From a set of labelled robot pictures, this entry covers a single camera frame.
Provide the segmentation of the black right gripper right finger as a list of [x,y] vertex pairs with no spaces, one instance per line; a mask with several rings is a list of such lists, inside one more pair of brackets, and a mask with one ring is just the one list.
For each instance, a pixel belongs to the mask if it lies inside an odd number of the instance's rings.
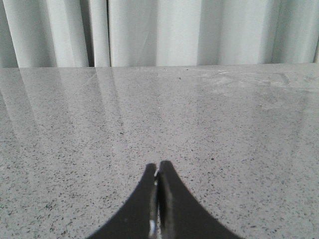
[[238,239],[192,196],[170,161],[158,171],[159,215],[163,239]]

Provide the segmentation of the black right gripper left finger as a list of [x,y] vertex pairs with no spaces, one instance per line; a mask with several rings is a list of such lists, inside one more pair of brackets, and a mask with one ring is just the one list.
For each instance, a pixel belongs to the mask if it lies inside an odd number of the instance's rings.
[[147,164],[144,174],[123,206],[94,232],[91,239],[155,239],[158,219],[156,165]]

